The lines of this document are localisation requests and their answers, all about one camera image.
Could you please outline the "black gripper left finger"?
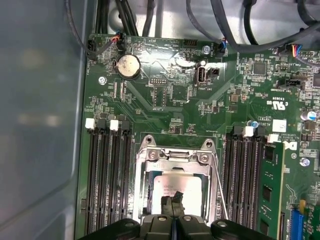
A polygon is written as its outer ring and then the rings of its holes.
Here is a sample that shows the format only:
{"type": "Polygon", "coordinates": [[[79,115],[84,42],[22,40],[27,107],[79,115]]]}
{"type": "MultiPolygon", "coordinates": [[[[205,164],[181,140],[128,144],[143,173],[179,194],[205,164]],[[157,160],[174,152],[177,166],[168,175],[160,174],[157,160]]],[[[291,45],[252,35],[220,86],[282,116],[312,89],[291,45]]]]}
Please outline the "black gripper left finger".
{"type": "Polygon", "coordinates": [[[148,215],[142,223],[125,218],[105,226],[84,237],[83,240],[170,240],[173,221],[172,200],[161,198],[161,214],[148,215]]]}

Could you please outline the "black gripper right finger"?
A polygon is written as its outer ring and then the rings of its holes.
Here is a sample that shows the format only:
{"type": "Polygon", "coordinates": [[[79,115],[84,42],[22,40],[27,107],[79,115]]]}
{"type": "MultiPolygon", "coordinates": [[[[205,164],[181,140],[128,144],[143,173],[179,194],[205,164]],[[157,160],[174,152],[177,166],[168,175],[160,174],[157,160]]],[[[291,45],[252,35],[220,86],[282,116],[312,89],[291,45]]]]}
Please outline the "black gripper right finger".
{"type": "Polygon", "coordinates": [[[268,240],[270,237],[227,219],[218,219],[207,226],[196,215],[182,215],[176,219],[180,240],[268,240]]]}

